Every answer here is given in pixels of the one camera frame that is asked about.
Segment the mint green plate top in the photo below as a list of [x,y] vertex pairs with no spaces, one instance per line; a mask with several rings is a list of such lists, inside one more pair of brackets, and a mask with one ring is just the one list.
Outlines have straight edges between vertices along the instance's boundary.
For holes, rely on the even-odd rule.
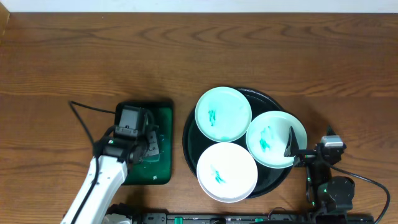
[[219,86],[206,91],[194,109],[201,133],[215,142],[232,142],[242,137],[252,121],[248,99],[237,89]]

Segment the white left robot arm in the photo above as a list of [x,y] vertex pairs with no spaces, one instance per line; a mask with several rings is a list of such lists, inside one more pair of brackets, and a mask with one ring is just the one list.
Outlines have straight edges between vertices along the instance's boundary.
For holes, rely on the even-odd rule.
[[157,149],[151,111],[133,106],[121,110],[121,120],[92,141],[93,158],[87,176],[62,223],[101,223],[129,171]]

